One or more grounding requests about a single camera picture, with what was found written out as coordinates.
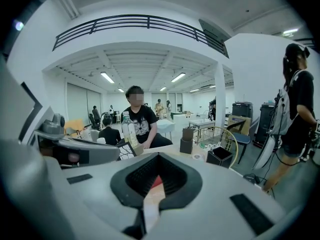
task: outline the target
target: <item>shorts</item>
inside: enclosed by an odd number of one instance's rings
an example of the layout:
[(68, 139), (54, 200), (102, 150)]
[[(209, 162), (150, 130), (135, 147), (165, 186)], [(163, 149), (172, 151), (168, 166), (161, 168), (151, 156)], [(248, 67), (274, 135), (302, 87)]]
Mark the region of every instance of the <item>shorts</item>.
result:
[(296, 147), (290, 144), (282, 144), (281, 146), (284, 154), (289, 158), (298, 158), (300, 157), (304, 147)]

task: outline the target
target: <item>metal railing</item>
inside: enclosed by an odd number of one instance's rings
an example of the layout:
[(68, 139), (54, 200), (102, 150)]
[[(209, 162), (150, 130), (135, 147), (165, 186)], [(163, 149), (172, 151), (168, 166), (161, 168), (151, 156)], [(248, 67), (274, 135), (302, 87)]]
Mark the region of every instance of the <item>metal railing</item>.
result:
[(78, 37), (117, 28), (146, 28), (174, 32), (204, 43), (228, 57), (225, 44), (203, 31), (173, 19), (144, 14), (123, 14), (97, 18), (74, 26), (56, 37), (52, 51)]

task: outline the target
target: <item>black hair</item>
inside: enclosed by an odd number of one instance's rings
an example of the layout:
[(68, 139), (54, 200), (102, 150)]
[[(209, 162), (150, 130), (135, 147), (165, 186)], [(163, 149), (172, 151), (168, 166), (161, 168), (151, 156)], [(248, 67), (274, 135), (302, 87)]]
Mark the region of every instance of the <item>black hair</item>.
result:
[(140, 86), (133, 85), (125, 92), (125, 97), (128, 99), (131, 94), (144, 94), (144, 90)]
[(291, 78), (298, 68), (298, 55), (302, 55), (306, 59), (305, 52), (299, 47), (298, 44), (291, 43), (285, 49), (285, 55), (283, 57), (283, 76), (285, 79), (284, 89), (289, 90)]
[(111, 125), (111, 118), (110, 117), (105, 117), (103, 120), (102, 120), (102, 123), (104, 126), (109, 126)]

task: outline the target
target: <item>water bottle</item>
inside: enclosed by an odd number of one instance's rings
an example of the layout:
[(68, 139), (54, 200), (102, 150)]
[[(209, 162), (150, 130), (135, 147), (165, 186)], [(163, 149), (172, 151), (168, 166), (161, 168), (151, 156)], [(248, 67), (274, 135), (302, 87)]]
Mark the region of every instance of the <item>water bottle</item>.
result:
[(124, 136), (124, 141), (129, 142), (131, 146), (134, 148), (138, 145), (134, 122), (132, 122), (132, 120), (130, 119), (128, 111), (124, 111), (122, 114), (123, 121), (121, 127)]

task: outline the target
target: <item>man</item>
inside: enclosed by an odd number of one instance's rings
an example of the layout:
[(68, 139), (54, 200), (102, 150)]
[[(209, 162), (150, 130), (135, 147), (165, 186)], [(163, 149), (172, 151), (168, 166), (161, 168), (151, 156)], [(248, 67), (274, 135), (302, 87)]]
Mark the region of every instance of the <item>man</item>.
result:
[(97, 109), (97, 106), (93, 106), (93, 110), (92, 110), (92, 114), (93, 114), (93, 119), (95, 121), (95, 123), (99, 123), (100, 122), (100, 115)]
[(139, 86), (131, 86), (125, 93), (130, 103), (125, 111), (129, 112), (130, 119), (134, 123), (136, 138), (144, 149), (157, 148), (172, 145), (171, 140), (157, 133), (157, 117), (152, 109), (142, 105), (144, 102), (144, 91)]
[(161, 99), (158, 99), (158, 103), (155, 104), (154, 110), (156, 111), (156, 114), (159, 116), (159, 119), (162, 120), (164, 106), (161, 103)]
[(106, 117), (102, 120), (104, 129), (99, 132), (99, 138), (105, 139), (105, 144), (115, 146), (121, 141), (120, 132), (111, 128), (111, 118)]
[(111, 121), (112, 123), (114, 123), (114, 108), (112, 107), (112, 105), (110, 105), (110, 108), (109, 108), (109, 115), (111, 117)]

